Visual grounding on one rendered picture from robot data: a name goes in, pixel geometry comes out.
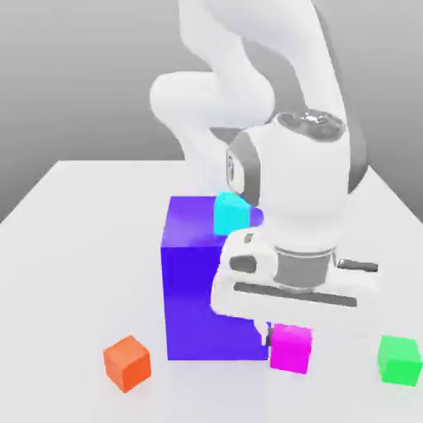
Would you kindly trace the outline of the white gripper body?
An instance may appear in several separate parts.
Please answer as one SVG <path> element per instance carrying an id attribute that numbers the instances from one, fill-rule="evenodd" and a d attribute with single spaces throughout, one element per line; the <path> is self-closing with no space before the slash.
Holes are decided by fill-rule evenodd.
<path id="1" fill-rule="evenodd" d="M 378 273 L 331 269 L 317 290 L 294 293 L 217 274 L 211 308 L 218 315 L 314 330 L 370 330 L 377 321 L 378 279 Z"/>

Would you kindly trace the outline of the small magenta cube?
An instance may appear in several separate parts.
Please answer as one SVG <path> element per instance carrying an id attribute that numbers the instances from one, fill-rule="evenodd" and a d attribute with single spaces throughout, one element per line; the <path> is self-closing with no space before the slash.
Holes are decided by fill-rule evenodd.
<path id="1" fill-rule="evenodd" d="M 307 374 L 312 332 L 306 327 L 276 324 L 270 338 L 270 368 Z"/>

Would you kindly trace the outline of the small green cube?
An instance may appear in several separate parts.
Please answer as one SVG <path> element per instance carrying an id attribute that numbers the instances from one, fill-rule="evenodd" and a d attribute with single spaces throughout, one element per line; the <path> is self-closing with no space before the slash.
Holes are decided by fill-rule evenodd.
<path id="1" fill-rule="evenodd" d="M 383 335 L 378 348 L 378 372 L 384 383 L 415 387 L 423 359 L 416 340 Z"/>

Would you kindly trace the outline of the small cyan cube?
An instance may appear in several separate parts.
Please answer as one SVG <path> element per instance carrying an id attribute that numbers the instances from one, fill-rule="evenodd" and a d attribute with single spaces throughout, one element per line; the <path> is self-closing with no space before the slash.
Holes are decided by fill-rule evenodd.
<path id="1" fill-rule="evenodd" d="M 229 235 L 250 226 L 251 205 L 233 192 L 220 192 L 214 201 L 213 231 Z"/>

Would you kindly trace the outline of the small orange cube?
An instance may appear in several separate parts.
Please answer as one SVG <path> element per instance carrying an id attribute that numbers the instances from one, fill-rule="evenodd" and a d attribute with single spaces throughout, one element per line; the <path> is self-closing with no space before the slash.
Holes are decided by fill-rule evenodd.
<path id="1" fill-rule="evenodd" d="M 103 350 L 107 376 L 127 393 L 151 377 L 150 352 L 133 335 Z"/>

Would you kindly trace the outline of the large blue box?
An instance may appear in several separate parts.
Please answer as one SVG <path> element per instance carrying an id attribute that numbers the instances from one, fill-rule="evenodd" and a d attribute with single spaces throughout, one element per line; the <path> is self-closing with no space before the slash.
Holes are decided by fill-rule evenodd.
<path id="1" fill-rule="evenodd" d="M 214 197 L 172 196 L 160 246 L 169 360 L 253 360 L 268 348 L 252 321 L 210 307 L 224 236 L 214 234 Z"/>

